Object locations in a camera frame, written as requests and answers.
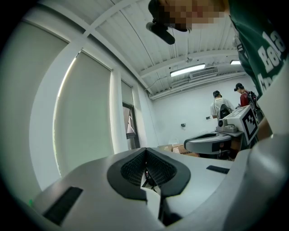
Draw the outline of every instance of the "window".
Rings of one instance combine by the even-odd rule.
[[[126,129],[126,139],[129,150],[140,148],[139,137],[137,134],[137,128],[135,123],[135,111],[134,107],[127,103],[122,103],[123,117]]]

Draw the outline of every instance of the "cardboard box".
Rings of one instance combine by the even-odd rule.
[[[158,148],[163,150],[163,151],[172,152],[172,145],[171,144],[158,146]]]
[[[198,153],[190,152],[185,149],[183,144],[174,144],[172,146],[172,152],[179,153],[183,155],[193,156],[193,157],[200,157]]]
[[[232,137],[231,140],[231,149],[240,151],[241,149],[241,136],[240,137]]]
[[[184,155],[192,156],[192,157],[200,157],[200,155],[198,153],[195,153],[195,152],[187,153],[187,154],[184,154]]]

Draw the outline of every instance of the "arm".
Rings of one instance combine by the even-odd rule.
[[[216,119],[216,118],[217,118],[217,116],[216,116],[216,111],[215,111],[215,109],[214,109],[213,104],[211,105],[211,115],[212,115],[213,119]]]

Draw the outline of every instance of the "green shirt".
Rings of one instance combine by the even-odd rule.
[[[281,70],[288,50],[268,18],[249,0],[229,0],[239,59],[261,96]]]

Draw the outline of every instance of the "man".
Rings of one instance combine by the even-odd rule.
[[[218,112],[222,104],[226,105],[231,111],[234,110],[231,102],[228,99],[223,98],[219,91],[214,91],[213,96],[214,102],[211,104],[211,115],[213,116],[213,119],[218,117]]]
[[[249,105],[249,97],[248,95],[250,94],[241,83],[236,84],[236,90],[241,94],[240,96],[240,101],[241,101],[241,106],[247,106]]]
[[[282,15],[284,7],[280,4],[251,0],[151,0],[149,11],[156,23],[184,32],[191,30],[192,24],[213,23],[215,18],[229,15],[241,65],[262,96],[288,62],[288,50],[276,30],[282,28],[278,23],[282,20],[272,15]],[[259,124],[259,133],[263,134],[259,139],[271,135],[265,118]]]

